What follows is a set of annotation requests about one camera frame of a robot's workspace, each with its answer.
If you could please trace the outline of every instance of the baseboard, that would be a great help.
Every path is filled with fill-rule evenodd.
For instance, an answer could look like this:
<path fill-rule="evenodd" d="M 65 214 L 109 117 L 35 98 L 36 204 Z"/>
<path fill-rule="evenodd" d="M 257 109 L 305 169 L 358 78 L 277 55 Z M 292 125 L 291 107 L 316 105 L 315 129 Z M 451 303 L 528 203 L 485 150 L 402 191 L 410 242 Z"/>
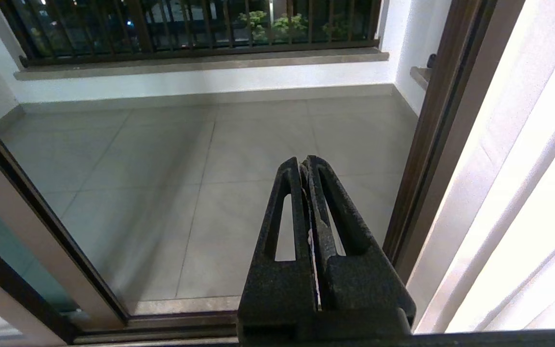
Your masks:
<path fill-rule="evenodd" d="M 55 103 L 28 103 L 22 106 L 26 113 L 84 112 L 88 110 L 113 110 L 122 108 L 213 105 L 251 103 L 255 101 L 322 99 L 325 97 L 390 95 L 393 93 L 393 90 L 394 86 L 392 84 L 330 86 L 321 88 L 60 101 Z"/>
<path fill-rule="evenodd" d="M 410 107 L 410 105 L 408 105 L 408 101 L 406 101 L 404 96 L 399 92 L 399 90 L 394 85 L 391 85 L 391 95 L 395 97 L 397 102 L 401 104 L 401 107 L 404 110 L 407 110 L 407 112 L 408 111 L 412 112 L 412 115 L 414 117 L 419 118 L 419 115 L 417 114 L 417 112 L 414 112 L 412 107 Z"/>
<path fill-rule="evenodd" d="M 21 105 L 16 105 L 7 114 L 0 118 L 0 134 L 6 132 L 11 125 L 25 116 L 25 111 Z"/>

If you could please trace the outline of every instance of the white curtain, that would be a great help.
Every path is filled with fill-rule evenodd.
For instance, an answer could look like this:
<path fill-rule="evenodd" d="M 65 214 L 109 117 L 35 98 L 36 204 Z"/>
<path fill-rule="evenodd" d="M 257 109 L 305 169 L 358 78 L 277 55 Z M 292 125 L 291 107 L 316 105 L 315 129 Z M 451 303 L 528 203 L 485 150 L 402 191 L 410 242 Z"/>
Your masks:
<path fill-rule="evenodd" d="M 527 0 L 407 288 L 417 334 L 555 329 L 555 0 Z"/>

